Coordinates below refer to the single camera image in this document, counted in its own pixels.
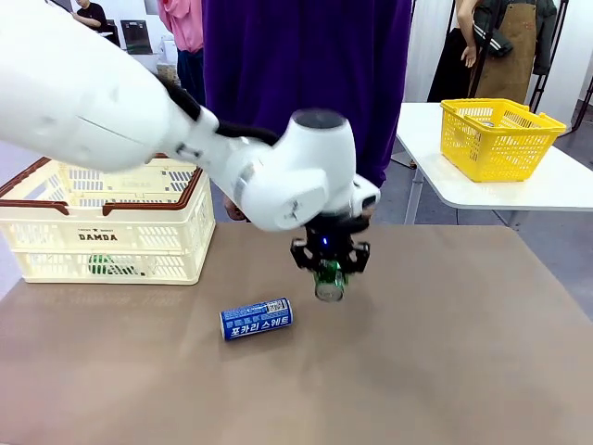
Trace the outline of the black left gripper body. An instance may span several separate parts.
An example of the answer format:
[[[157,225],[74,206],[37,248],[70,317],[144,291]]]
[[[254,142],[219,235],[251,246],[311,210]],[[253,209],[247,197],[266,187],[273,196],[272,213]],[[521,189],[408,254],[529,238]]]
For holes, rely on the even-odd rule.
[[[308,261],[357,262],[359,252],[352,235],[360,231],[360,217],[319,215],[305,225]]]

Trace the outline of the person's right hand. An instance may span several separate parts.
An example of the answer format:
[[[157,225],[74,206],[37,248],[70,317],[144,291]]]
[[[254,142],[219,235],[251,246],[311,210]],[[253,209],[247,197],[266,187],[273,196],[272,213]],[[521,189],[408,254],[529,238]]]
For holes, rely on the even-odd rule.
[[[223,197],[223,205],[229,218],[233,221],[246,221],[245,214],[227,197]]]

